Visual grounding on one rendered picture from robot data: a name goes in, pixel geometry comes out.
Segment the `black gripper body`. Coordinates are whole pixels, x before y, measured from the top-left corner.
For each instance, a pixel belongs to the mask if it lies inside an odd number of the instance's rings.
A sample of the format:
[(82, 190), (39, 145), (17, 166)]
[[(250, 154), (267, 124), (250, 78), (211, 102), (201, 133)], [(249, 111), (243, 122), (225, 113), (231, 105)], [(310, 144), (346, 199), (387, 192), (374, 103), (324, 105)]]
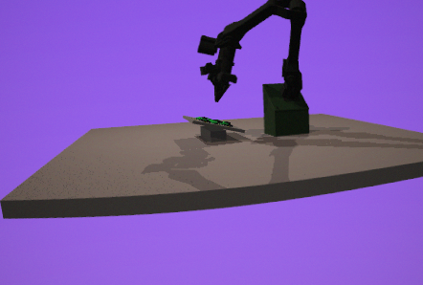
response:
[(233, 66), (235, 65), (234, 60), (224, 56), (219, 56), (215, 60), (216, 64), (217, 62), (220, 63), (220, 73), (218, 75), (216, 75), (216, 73), (210, 74), (208, 75), (207, 79), (217, 80), (217, 81), (221, 81), (225, 83), (230, 83), (230, 82), (237, 83), (237, 80), (238, 80), (237, 76), (232, 75), (232, 69), (233, 69)]

